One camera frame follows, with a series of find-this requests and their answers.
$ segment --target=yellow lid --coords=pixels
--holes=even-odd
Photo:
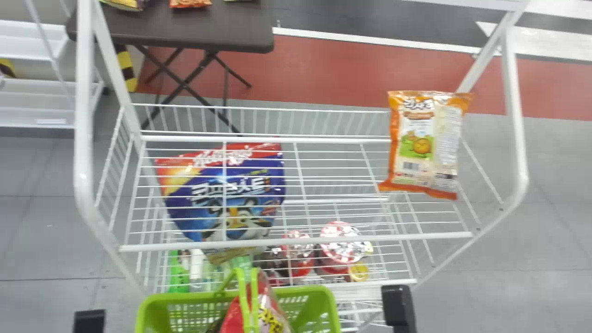
[[[348,267],[349,278],[352,282],[363,282],[368,279],[368,266],[365,264],[355,264]]]
[[[370,242],[364,242],[364,256],[369,256],[374,253],[374,247]]]

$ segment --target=chip bag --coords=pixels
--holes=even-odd
[[[259,333],[291,333],[292,330],[288,323],[286,313],[280,308],[278,300],[275,297],[274,291],[271,289],[267,275],[263,271],[259,271],[258,278],[258,325]],[[253,309],[251,304],[251,285],[247,284],[247,301],[249,309]],[[243,332],[244,318],[240,310],[239,297],[235,297],[228,311],[224,322],[220,327],[220,333],[238,333]]]
[[[285,196],[282,157],[279,143],[229,143],[226,151],[220,147],[157,158],[170,218],[194,242],[266,237]],[[257,250],[203,249],[214,265]]]
[[[389,91],[391,151],[380,191],[456,200],[458,144],[471,94]]]
[[[100,0],[101,2],[123,9],[125,11],[139,12],[144,10],[150,0]]]
[[[210,0],[169,0],[170,8],[198,8],[211,5]]]

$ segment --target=green shopping basket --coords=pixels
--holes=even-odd
[[[251,270],[251,304],[258,304],[258,268]],[[236,277],[238,290],[226,290]],[[324,286],[274,288],[294,332],[340,333],[341,326],[333,293]],[[258,310],[250,311],[244,272],[235,268],[216,292],[154,294],[140,305],[136,333],[205,332],[226,314],[230,302],[239,296],[245,333],[258,333]]]

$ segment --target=blue snack bag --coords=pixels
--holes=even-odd
[[[266,237],[285,196],[282,155],[279,143],[232,143],[157,159],[170,218],[195,242],[223,241],[224,228],[227,241]],[[256,248],[203,251],[221,264]]]

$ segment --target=white wire shopping cart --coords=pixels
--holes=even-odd
[[[367,281],[339,283],[310,274],[302,283],[325,284],[339,302],[343,331],[382,325],[380,286],[418,288],[512,212],[525,196],[528,175],[516,60],[509,29],[524,10],[513,8],[483,48],[460,91],[475,84],[498,45],[503,55],[506,110],[513,123],[508,162],[511,193],[502,197],[466,140],[459,152],[459,200],[421,193],[380,193],[387,173],[390,138],[388,110],[300,110],[286,108],[203,107],[131,102],[117,65],[98,1],[78,1],[75,174],[76,201],[85,223],[130,285],[142,296],[170,287],[169,251],[279,244],[320,244],[320,228],[342,220],[357,227],[374,252],[367,258]],[[94,40],[107,64],[120,102],[110,148],[102,170],[93,170],[91,78]],[[140,129],[151,107],[160,117]],[[220,120],[224,114],[240,131]],[[226,147],[237,142],[282,145],[286,196],[268,238],[190,242],[177,230],[163,203],[154,160],[187,151]],[[100,174],[96,190],[94,175]],[[282,239],[305,230],[307,239]]]

